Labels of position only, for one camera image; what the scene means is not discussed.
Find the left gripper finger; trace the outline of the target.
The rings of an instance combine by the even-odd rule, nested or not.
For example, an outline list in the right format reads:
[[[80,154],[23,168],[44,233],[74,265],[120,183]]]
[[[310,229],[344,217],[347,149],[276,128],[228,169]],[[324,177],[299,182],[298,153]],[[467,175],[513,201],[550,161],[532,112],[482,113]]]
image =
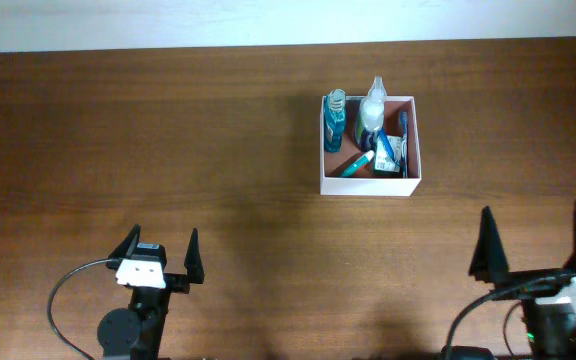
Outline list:
[[[126,238],[109,254],[109,259],[129,258],[140,240],[141,226],[135,224]]]
[[[190,236],[186,256],[184,259],[187,281],[192,284],[203,284],[205,271],[199,249],[198,229],[194,228]]]

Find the green white soap box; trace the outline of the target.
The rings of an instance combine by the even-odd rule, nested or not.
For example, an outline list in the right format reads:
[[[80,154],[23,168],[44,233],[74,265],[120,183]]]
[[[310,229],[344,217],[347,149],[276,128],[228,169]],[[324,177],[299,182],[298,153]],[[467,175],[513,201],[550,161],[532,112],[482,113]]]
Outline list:
[[[396,157],[401,160],[401,142],[402,138],[399,136],[390,136],[388,135],[388,140],[392,145]],[[402,168],[401,166],[397,166],[394,162],[390,159],[386,151],[384,150],[383,144],[380,138],[377,140],[376,148],[375,148],[375,158],[374,158],[374,166],[373,172],[378,177],[394,177],[394,178],[401,178],[402,177]]]

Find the teal toothpaste tube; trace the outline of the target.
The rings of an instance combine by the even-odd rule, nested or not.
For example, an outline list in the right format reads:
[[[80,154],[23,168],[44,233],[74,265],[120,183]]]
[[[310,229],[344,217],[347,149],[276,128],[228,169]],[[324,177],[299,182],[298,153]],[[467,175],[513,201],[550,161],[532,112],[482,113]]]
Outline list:
[[[373,150],[369,150],[363,153],[357,160],[355,160],[351,165],[342,171],[340,177],[353,177],[355,173],[366,167],[373,160],[374,156],[375,152]]]

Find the blue white toothbrush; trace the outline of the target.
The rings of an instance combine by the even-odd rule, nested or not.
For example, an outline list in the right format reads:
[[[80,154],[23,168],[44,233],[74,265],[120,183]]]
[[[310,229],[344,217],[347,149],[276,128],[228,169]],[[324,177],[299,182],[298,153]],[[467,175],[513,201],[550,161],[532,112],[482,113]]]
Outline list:
[[[402,177],[407,178],[408,177],[408,162],[407,162],[408,113],[405,110],[401,110],[399,112],[399,125],[402,129],[400,165],[402,168]]]

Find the clear foam pump bottle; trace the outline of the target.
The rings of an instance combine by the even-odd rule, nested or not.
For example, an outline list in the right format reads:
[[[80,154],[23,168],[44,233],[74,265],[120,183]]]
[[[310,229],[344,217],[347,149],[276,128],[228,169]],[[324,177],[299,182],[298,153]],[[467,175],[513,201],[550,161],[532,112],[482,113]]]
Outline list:
[[[362,152],[372,150],[384,124],[387,93],[381,76],[374,78],[368,94],[361,100],[355,122],[354,138]]]

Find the teal mouthwash bottle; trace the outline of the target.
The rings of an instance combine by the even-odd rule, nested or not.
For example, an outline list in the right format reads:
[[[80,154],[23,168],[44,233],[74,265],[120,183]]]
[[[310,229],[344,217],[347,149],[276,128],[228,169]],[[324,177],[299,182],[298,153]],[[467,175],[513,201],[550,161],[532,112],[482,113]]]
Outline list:
[[[346,94],[342,89],[334,89],[325,97],[323,123],[325,150],[339,152],[346,127]]]

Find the blue disposable razor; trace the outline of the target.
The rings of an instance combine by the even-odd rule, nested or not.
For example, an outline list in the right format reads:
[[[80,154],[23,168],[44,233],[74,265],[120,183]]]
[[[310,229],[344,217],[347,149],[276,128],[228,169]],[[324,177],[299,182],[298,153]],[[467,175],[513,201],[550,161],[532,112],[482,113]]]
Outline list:
[[[388,140],[388,135],[386,134],[386,132],[384,131],[384,129],[381,129],[378,132],[379,138],[383,144],[384,150],[386,151],[386,153],[388,154],[388,156],[390,157],[390,159],[394,162],[395,165],[399,166],[400,165],[400,161],[399,159],[396,157],[396,154],[394,152],[394,149],[392,147],[392,145],[390,144],[389,140]]]

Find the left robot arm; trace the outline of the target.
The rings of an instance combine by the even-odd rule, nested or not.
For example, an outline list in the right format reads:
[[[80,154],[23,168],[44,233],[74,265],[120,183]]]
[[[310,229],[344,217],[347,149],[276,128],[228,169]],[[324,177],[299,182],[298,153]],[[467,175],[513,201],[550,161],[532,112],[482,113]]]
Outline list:
[[[108,312],[99,322],[97,340],[104,359],[157,359],[171,295],[187,294],[205,279],[197,230],[190,236],[184,273],[167,273],[165,247],[143,243],[140,235],[136,224],[108,256],[107,268],[132,295],[126,307]]]

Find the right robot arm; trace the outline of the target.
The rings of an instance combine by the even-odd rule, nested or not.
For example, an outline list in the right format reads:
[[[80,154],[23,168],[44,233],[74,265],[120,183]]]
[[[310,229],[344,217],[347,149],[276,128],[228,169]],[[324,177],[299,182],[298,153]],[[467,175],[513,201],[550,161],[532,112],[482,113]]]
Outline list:
[[[523,311],[532,359],[576,359],[576,200],[573,246],[559,268],[509,269],[491,209],[481,211],[479,235],[468,274],[492,289],[467,305],[451,323],[441,359],[493,359],[487,348],[457,346],[457,329],[468,314],[491,301],[513,301]]]

